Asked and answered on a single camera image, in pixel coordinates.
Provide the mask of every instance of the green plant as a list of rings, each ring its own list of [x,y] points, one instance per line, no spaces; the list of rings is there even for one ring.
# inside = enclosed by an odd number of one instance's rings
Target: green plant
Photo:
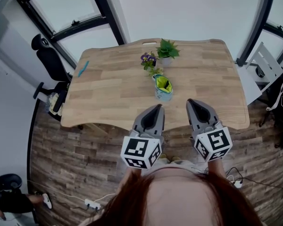
[[[141,56],[141,65],[143,66],[144,70],[147,70],[149,67],[154,68],[153,63],[156,63],[155,54],[152,53],[144,53]]]
[[[156,74],[163,74],[162,73],[162,69],[161,68],[151,68],[150,70],[149,70],[149,76],[150,77],[152,77],[152,76],[154,76],[154,75],[156,75]]]
[[[160,47],[157,48],[157,53],[159,58],[172,57],[175,58],[179,56],[179,50],[176,49],[177,45],[174,45],[175,42],[171,43],[170,40],[166,41],[161,39]]]

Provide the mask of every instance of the potted plant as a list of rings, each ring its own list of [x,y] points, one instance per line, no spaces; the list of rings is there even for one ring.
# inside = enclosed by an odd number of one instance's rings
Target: potted plant
[[[162,65],[169,65],[172,58],[179,56],[179,50],[176,49],[175,42],[171,43],[170,40],[166,41],[161,39],[160,47],[157,48],[158,57],[161,59]]]
[[[141,65],[144,70],[153,69],[156,66],[156,57],[151,53],[144,53],[141,56]]]
[[[161,68],[151,68],[151,69],[149,70],[149,76],[150,76],[153,80],[155,80],[155,76],[158,75],[158,74],[160,74],[160,75],[163,74]]]

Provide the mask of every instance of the window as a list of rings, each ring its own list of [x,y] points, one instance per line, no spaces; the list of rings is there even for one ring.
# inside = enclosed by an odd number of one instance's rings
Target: window
[[[87,48],[124,44],[107,0],[17,0],[74,68]]]

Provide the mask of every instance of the power strip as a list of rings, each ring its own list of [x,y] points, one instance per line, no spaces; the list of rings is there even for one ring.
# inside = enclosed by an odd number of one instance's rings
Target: power strip
[[[89,199],[85,199],[85,204],[89,207],[92,207],[93,209],[100,209],[100,204],[98,202],[94,202],[92,200],[89,200]]]
[[[242,187],[242,181],[241,180],[237,180],[237,181],[231,181],[231,183],[237,187],[237,188],[241,188]]]

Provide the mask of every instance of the glass window pane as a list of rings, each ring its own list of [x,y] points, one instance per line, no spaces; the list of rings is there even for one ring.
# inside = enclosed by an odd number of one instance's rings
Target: glass window pane
[[[73,20],[100,16],[94,0],[31,0],[30,3],[54,34],[70,27]]]
[[[108,24],[76,33],[65,39],[59,40],[58,43],[76,62],[79,61],[82,53],[86,49],[118,46],[114,34]]]

